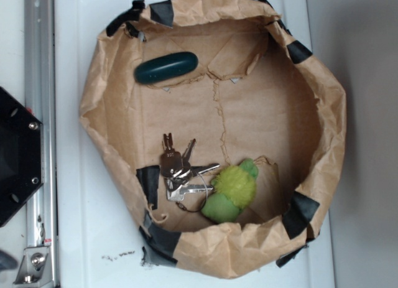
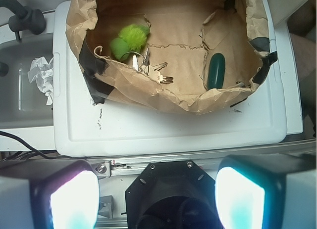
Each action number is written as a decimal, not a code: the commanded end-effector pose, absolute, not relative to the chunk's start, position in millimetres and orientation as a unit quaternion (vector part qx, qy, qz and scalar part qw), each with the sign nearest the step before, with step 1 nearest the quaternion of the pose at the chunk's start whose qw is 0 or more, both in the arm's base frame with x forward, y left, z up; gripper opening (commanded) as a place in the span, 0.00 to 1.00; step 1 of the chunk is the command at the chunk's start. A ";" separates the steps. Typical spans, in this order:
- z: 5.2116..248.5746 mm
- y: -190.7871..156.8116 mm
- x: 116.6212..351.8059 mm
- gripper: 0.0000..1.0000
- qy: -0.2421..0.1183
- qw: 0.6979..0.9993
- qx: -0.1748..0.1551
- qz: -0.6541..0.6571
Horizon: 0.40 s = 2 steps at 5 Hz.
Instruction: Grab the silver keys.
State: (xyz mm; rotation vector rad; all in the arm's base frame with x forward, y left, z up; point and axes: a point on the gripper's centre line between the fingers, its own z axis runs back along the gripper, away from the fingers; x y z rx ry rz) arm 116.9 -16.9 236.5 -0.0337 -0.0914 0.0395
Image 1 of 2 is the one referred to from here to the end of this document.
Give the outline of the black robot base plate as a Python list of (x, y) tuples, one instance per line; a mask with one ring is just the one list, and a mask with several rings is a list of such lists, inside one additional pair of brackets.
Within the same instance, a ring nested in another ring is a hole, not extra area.
[(1, 226), (42, 186), (42, 123), (1, 88)]

